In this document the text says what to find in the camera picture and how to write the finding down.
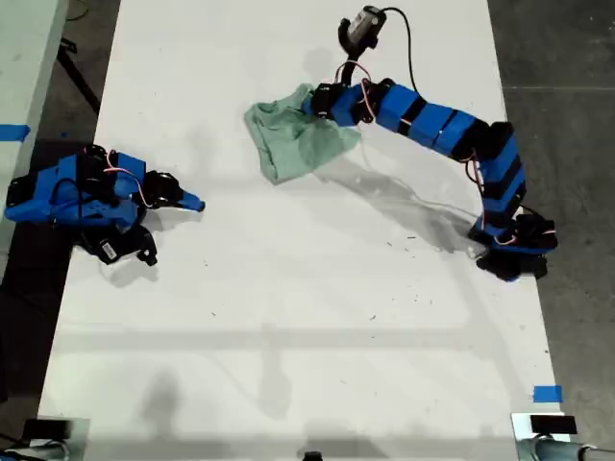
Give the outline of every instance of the white table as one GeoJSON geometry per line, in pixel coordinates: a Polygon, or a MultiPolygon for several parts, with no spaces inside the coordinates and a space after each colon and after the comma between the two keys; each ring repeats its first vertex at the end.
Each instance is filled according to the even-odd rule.
{"type": "Polygon", "coordinates": [[[0,280],[14,228],[4,218],[7,187],[28,173],[67,8],[67,0],[0,0],[0,125],[31,129],[23,143],[0,142],[0,280]]]}
{"type": "MultiPolygon", "coordinates": [[[[124,0],[96,142],[208,203],[151,213],[160,263],[76,252],[41,415],[91,419],[87,460],[512,460],[509,413],[554,384],[533,279],[476,268],[462,167],[377,126],[279,187],[242,115],[344,61],[359,0],[124,0]]],[[[485,0],[406,1],[434,102],[503,119],[485,0]]],[[[407,85],[394,13],[362,62],[407,85]]]]}

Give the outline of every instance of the black cable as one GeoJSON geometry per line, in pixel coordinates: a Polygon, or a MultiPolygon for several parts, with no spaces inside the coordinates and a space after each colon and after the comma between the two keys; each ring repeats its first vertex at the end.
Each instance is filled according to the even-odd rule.
{"type": "Polygon", "coordinates": [[[412,69],[412,33],[410,31],[410,23],[407,20],[407,16],[406,14],[400,10],[399,8],[396,7],[387,7],[383,10],[381,10],[381,12],[397,12],[398,14],[400,14],[402,16],[402,18],[404,19],[404,22],[406,23],[406,31],[407,31],[407,65],[408,68],[410,69],[410,81],[412,82],[412,87],[414,88],[414,91],[416,91],[419,96],[421,95],[421,93],[419,92],[419,89],[416,87],[416,83],[414,82],[414,71],[412,69]]]}
{"type": "Polygon", "coordinates": [[[468,179],[471,182],[473,182],[474,184],[479,185],[479,182],[477,181],[477,179],[476,178],[472,178],[472,176],[470,175],[470,162],[471,161],[472,160],[468,160],[468,161],[465,162],[465,176],[467,176],[468,179]]]}

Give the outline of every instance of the concrete floor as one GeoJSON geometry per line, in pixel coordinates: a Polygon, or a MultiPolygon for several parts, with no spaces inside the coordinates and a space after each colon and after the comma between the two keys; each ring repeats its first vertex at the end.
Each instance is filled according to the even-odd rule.
{"type": "MultiPolygon", "coordinates": [[[[67,23],[64,36],[79,45],[75,62],[101,95],[119,0],[89,3],[89,15],[67,23]]],[[[489,5],[508,117],[528,169],[528,205],[558,225],[560,247],[539,290],[564,409],[577,416],[583,441],[615,448],[615,369],[609,365],[615,351],[615,2],[489,5]]],[[[91,109],[56,66],[39,137],[89,141],[95,125],[91,109]]],[[[52,324],[43,337],[53,335],[52,324]]],[[[20,354],[6,348],[6,356],[20,354]]],[[[28,402],[21,404],[23,415],[36,412],[48,350],[33,354],[30,362],[42,366],[34,375],[19,369],[15,385],[27,388],[13,399],[16,406],[28,402]]],[[[15,433],[17,426],[3,422],[0,406],[0,431],[15,433]]]]}

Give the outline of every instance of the wire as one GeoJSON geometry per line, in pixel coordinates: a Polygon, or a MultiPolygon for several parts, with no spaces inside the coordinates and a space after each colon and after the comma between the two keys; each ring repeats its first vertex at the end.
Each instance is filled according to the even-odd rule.
{"type": "Polygon", "coordinates": [[[372,116],[372,120],[376,120],[376,113],[374,112],[374,109],[372,108],[372,104],[367,99],[367,94],[369,93],[369,91],[365,89],[366,81],[367,79],[361,79],[361,90],[363,91],[363,101],[365,101],[365,106],[367,107],[369,114],[372,116]]]}
{"type": "Polygon", "coordinates": [[[357,61],[345,61],[339,67],[337,67],[337,70],[335,71],[335,80],[333,81],[335,84],[337,83],[337,80],[339,79],[339,71],[343,67],[345,67],[346,64],[354,64],[356,67],[358,67],[363,72],[365,72],[365,74],[367,75],[367,78],[369,79],[369,81],[372,82],[372,76],[369,75],[369,72],[367,71],[367,69],[365,67],[363,67],[361,64],[359,64],[357,61]]]}
{"type": "Polygon", "coordinates": [[[470,175],[470,161],[469,160],[465,162],[465,176],[467,176],[468,180],[470,180],[474,184],[479,183],[475,178],[472,178],[472,175],[470,175]]]}
{"type": "MultiPolygon", "coordinates": [[[[476,156],[472,157],[472,163],[474,164],[474,175],[476,178],[476,184],[477,187],[479,188],[479,194],[480,197],[482,198],[482,182],[480,180],[480,175],[479,175],[479,163],[477,162],[477,158],[476,156]]],[[[487,210],[484,209],[484,207],[482,208],[482,223],[481,223],[481,227],[484,230],[484,223],[485,223],[485,216],[487,214],[487,210]]]]}
{"type": "Polygon", "coordinates": [[[414,88],[414,91],[416,91],[420,96],[421,93],[419,92],[419,89],[416,87],[416,83],[414,82],[414,70],[412,69],[412,32],[410,31],[410,23],[407,20],[407,16],[402,10],[396,7],[388,7],[381,10],[381,12],[396,12],[400,14],[404,19],[407,31],[407,66],[410,70],[410,81],[412,82],[412,87],[414,88]]]}
{"type": "Polygon", "coordinates": [[[103,171],[104,171],[105,173],[126,173],[127,175],[132,176],[132,177],[133,177],[133,179],[134,179],[134,180],[135,180],[135,182],[136,182],[136,186],[138,187],[138,193],[139,193],[139,195],[141,196],[141,200],[143,201],[143,204],[144,204],[146,207],[151,208],[152,206],[151,206],[151,205],[149,205],[149,204],[147,203],[147,200],[145,200],[145,194],[143,194],[143,189],[141,188],[141,182],[138,180],[138,178],[136,177],[136,175],[135,175],[133,172],[128,171],[128,170],[127,170],[127,169],[125,169],[125,168],[117,168],[116,166],[113,166],[113,165],[111,164],[111,154],[115,154],[115,150],[111,149],[110,151],[108,151],[108,152],[107,152],[107,165],[109,166],[109,168],[106,168],[106,169],[104,169],[103,171]]]}
{"type": "Polygon", "coordinates": [[[87,14],[89,13],[89,6],[87,5],[87,1],[86,0],[75,0],[78,3],[81,3],[84,6],[84,11],[81,14],[77,14],[76,16],[73,17],[67,17],[66,21],[67,22],[74,22],[74,21],[78,21],[80,19],[83,19],[84,17],[87,16],[87,14]]]}
{"type": "Polygon", "coordinates": [[[361,104],[363,101],[365,101],[365,106],[367,107],[369,114],[372,116],[373,120],[376,120],[376,112],[374,111],[374,108],[372,108],[372,105],[369,102],[369,99],[367,98],[367,95],[369,94],[369,90],[365,88],[365,82],[368,82],[369,84],[372,83],[372,76],[369,74],[369,71],[365,67],[359,64],[357,61],[352,61],[352,60],[345,61],[339,67],[337,67],[337,70],[335,70],[335,78],[333,79],[333,82],[335,84],[337,83],[337,80],[339,78],[339,71],[343,67],[345,67],[346,64],[356,65],[359,69],[365,72],[365,75],[367,75],[367,79],[361,79],[361,91],[363,92],[363,99],[361,99],[358,103],[361,104]]]}

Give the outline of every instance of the red wire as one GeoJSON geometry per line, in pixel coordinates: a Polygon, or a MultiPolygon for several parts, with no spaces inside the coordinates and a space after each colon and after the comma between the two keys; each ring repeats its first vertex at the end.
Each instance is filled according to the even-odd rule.
{"type": "Polygon", "coordinates": [[[115,167],[115,166],[113,166],[111,164],[110,156],[111,156],[111,154],[114,154],[114,153],[115,153],[115,150],[113,150],[113,149],[111,149],[110,151],[107,152],[107,165],[109,166],[109,168],[106,168],[103,171],[105,173],[114,173],[114,172],[115,173],[126,173],[127,175],[132,176],[133,179],[136,182],[136,186],[138,187],[138,193],[141,196],[141,200],[143,201],[143,204],[145,206],[147,206],[148,208],[151,208],[152,206],[149,205],[147,203],[147,201],[145,200],[145,194],[143,194],[143,189],[141,188],[141,183],[139,182],[139,180],[135,176],[135,174],[133,172],[131,172],[131,171],[128,171],[128,170],[124,169],[124,168],[117,168],[117,167],[115,167]]]}

